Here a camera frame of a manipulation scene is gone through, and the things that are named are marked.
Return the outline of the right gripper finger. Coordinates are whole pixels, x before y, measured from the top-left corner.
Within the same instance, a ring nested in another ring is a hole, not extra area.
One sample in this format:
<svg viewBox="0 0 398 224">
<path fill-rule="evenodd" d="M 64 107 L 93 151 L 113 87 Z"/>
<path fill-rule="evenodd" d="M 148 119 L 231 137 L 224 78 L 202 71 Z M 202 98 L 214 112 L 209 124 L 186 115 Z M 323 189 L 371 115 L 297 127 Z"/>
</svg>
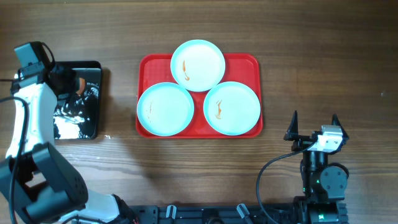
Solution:
<svg viewBox="0 0 398 224">
<path fill-rule="evenodd" d="M 349 140 L 349 136 L 348 136 L 347 132 L 345 131 L 344 127 L 342 126 L 342 124 L 340 123 L 340 121 L 337 117 L 337 114 L 333 114 L 331 124 L 335 125 L 335 126 L 339 126 L 341 128 L 341 131 L 343 133 L 343 140 Z"/>
<path fill-rule="evenodd" d="M 285 141 L 295 141 L 299 138 L 298 114 L 294 111 L 290 125 L 284 135 Z"/>
</svg>

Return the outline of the green and orange sponge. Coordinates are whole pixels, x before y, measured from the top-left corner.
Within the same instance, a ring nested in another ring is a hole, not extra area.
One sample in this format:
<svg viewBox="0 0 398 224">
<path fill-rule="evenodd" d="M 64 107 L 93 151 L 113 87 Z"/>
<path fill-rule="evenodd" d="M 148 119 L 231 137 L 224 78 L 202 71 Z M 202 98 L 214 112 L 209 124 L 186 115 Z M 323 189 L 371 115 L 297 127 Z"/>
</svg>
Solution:
<svg viewBox="0 0 398 224">
<path fill-rule="evenodd" d="M 79 88 L 78 88 L 78 90 L 76 91 L 76 94 L 77 94 L 77 95 L 81 95 L 81 94 L 84 92 L 85 87 L 86 87 L 86 81 L 85 81 L 85 79 L 79 78 Z"/>
</svg>

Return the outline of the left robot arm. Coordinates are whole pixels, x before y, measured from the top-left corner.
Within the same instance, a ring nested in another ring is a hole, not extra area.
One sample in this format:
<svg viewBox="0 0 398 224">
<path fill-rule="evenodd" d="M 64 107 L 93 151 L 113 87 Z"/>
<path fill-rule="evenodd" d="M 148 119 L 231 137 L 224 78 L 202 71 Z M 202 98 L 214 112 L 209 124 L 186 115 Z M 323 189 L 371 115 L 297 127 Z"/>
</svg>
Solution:
<svg viewBox="0 0 398 224">
<path fill-rule="evenodd" d="M 54 143 L 54 118 L 64 95 L 73 96 L 84 78 L 102 78 L 97 61 L 43 63 L 20 68 L 12 81 L 16 104 L 14 136 L 1 162 L 1 193 L 11 220 L 24 223 L 137 223 L 115 194 L 89 190 L 80 173 Z"/>
</svg>

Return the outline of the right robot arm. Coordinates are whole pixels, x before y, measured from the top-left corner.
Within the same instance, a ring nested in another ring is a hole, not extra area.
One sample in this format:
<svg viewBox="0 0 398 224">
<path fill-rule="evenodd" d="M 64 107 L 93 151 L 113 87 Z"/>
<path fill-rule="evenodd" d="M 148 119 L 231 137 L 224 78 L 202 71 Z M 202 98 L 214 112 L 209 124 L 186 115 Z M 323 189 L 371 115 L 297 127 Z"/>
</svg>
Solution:
<svg viewBox="0 0 398 224">
<path fill-rule="evenodd" d="M 300 173 L 304 196 L 294 198 L 297 223 L 349 222 L 348 210 L 342 202 L 349 171 L 340 163 L 328 162 L 328 156 L 340 152 L 348 139 L 335 114 L 331 124 L 324 124 L 319 131 L 304 136 L 299 134 L 298 114 L 293 113 L 284 140 L 293 142 L 292 152 L 302 154 Z"/>
</svg>

